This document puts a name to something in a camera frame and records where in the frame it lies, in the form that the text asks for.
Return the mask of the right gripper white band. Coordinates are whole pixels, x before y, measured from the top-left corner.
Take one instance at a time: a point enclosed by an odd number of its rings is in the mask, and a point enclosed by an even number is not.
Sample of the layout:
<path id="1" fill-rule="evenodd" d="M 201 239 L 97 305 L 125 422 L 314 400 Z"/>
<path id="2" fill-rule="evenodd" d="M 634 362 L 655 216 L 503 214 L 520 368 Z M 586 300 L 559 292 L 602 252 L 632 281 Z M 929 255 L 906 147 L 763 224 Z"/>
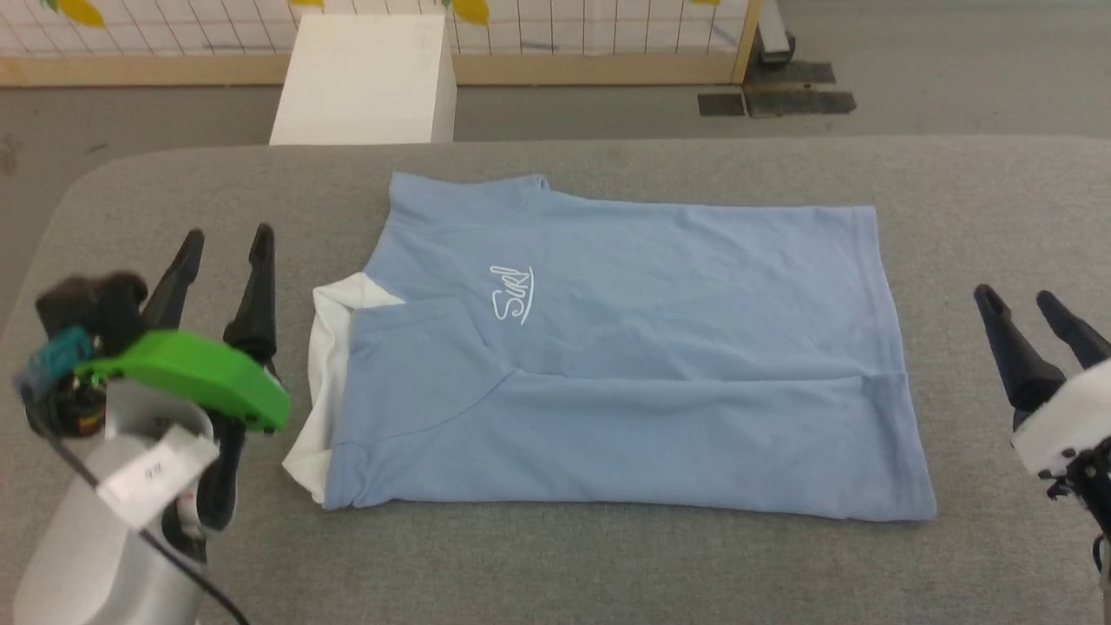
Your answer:
<path id="1" fill-rule="evenodd" d="M 1048 498 L 1075 496 L 1097 523 L 1108 523 L 1111 345 L 1049 290 L 1035 294 L 1035 304 L 1055 337 L 1085 369 L 1067 383 L 1064 373 L 1015 327 L 1011 309 L 995 289 L 975 286 L 975 308 L 1007 400 L 1017 416 L 1033 412 L 1013 432 L 1012 447 L 1029 474 L 1050 484 Z"/>

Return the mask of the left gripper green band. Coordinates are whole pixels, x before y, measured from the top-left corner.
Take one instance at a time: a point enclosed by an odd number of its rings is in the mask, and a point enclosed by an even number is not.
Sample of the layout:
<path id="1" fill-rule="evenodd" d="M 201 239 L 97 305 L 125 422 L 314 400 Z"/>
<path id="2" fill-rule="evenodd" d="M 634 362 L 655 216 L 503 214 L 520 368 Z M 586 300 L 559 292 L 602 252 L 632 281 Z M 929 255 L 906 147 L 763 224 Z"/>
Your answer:
<path id="1" fill-rule="evenodd" d="M 118 356 L 76 367 L 76 379 L 107 385 L 106 435 L 144 443 L 96 486 L 131 530 L 146 530 L 164 510 L 176 510 L 192 534 L 226 530 L 237 507 L 247 434 L 289 423 L 291 400 L 270 369 L 278 351 L 273 226 L 256 230 L 250 276 L 226 344 L 162 331 L 181 324 L 203 249 L 206 234 L 190 230 L 142 310 L 152 331 Z"/>

